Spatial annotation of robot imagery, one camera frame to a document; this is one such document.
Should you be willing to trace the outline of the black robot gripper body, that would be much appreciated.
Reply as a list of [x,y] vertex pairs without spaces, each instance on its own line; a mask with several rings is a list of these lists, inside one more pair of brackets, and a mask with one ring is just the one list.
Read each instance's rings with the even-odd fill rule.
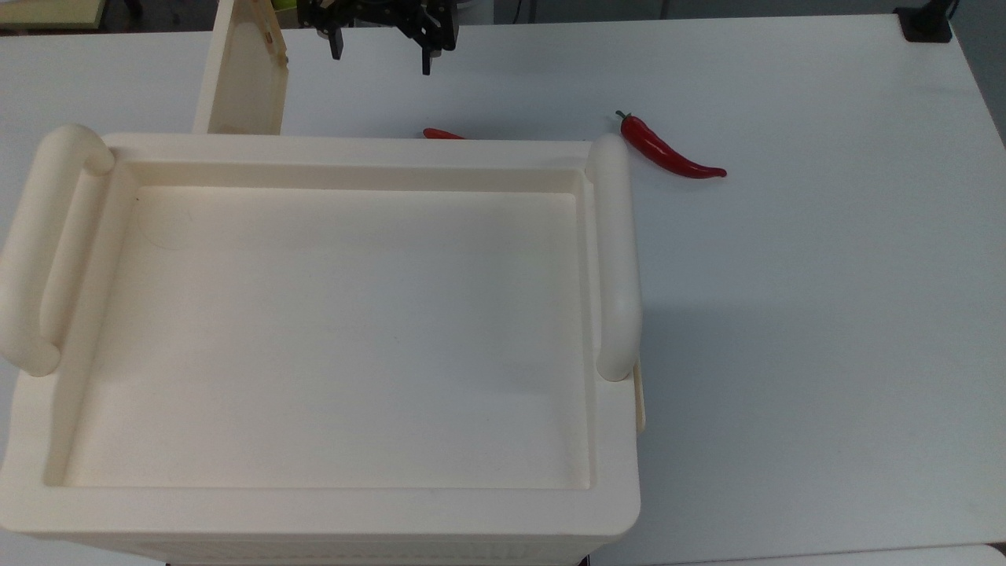
[[422,50],[436,53],[457,46],[456,1],[299,1],[298,25],[328,41],[328,29],[370,23],[396,28]]

